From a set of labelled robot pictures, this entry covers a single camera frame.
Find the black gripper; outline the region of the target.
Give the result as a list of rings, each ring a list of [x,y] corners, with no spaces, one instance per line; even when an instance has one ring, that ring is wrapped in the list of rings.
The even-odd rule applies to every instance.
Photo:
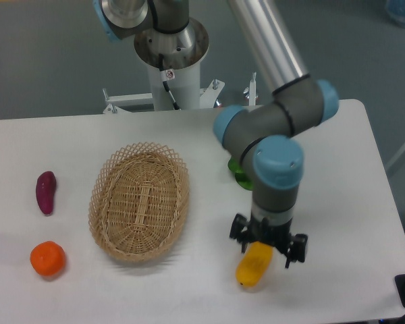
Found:
[[[306,234],[290,235],[292,221],[281,225],[269,225],[268,221],[258,221],[251,216],[250,221],[237,213],[232,221],[229,238],[241,245],[241,253],[245,253],[247,246],[252,242],[276,248],[280,253],[286,254],[285,268],[291,263],[304,263],[307,254],[308,236]]]

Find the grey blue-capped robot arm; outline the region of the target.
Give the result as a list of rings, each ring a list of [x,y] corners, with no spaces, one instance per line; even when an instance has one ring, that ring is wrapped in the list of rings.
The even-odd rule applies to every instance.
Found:
[[[187,1],[95,1],[105,34],[134,38],[149,71],[157,111],[200,107],[200,62],[208,51],[204,26],[191,18]],[[295,135],[332,118],[335,88],[313,80],[273,1],[230,1],[229,6],[272,91],[273,101],[249,111],[222,109],[213,131],[252,183],[250,217],[236,215],[230,237],[242,246],[261,242],[304,262],[308,237],[291,234],[292,209],[304,172]]]

